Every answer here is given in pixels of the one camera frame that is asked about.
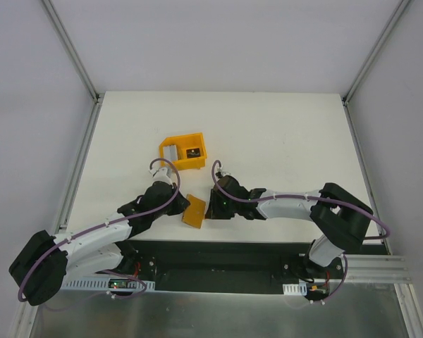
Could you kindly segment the orange leather card holder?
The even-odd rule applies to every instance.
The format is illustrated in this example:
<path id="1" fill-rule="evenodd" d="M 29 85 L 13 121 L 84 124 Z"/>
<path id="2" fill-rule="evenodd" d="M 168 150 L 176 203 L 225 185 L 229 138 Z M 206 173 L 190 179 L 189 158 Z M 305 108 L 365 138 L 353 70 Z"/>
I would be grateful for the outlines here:
<path id="1" fill-rule="evenodd" d="M 186 199 L 190 205 L 184 210 L 181 221 L 193 228 L 200 229 L 205 215 L 206 202 L 188 194 Z"/>

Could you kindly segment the yellow plastic bin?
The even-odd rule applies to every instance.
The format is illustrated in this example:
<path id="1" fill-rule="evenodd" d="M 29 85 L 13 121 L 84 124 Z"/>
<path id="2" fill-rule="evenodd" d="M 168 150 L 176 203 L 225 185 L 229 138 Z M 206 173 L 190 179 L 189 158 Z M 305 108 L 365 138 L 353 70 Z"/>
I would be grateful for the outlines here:
<path id="1" fill-rule="evenodd" d="M 175 144 L 178 150 L 178 160 L 172 164 L 177 170 L 201 169 L 206 165 L 207 151 L 204 143 L 204 136 L 201 132 L 167 137 L 159 145 L 159 155 L 163 157 L 163 147 Z M 200 148 L 202 156 L 199 158 L 187 159 L 185 151 L 191 148 Z"/>

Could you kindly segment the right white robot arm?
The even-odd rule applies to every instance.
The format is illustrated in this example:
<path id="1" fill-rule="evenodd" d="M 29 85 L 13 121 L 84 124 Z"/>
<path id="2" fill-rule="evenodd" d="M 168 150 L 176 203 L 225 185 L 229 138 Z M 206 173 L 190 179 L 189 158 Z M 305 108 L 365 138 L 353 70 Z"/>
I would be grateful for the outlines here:
<path id="1" fill-rule="evenodd" d="M 332 182 L 312 192 L 288 194 L 265 188 L 247 190 L 234 177 L 221 176 L 211 189 L 205 218 L 230 220 L 235 215 L 247 220 L 287 218 L 313 222 L 322 235 L 311 243 L 303 269 L 317 278 L 335 258 L 360 249 L 373 210 Z"/>

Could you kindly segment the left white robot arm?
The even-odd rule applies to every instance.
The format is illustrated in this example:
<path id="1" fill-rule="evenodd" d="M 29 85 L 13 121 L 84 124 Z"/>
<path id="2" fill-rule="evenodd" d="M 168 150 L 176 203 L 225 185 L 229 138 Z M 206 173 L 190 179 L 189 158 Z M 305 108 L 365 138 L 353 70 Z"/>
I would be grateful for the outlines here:
<path id="1" fill-rule="evenodd" d="M 176 184 L 156 181 L 99 225 L 78 233 L 35 233 L 8 269 L 19 286 L 18 300 L 38 306 L 76 278 L 106 270 L 136 273 L 140 260 L 128 240 L 161 216 L 180 215 L 189 205 Z"/>

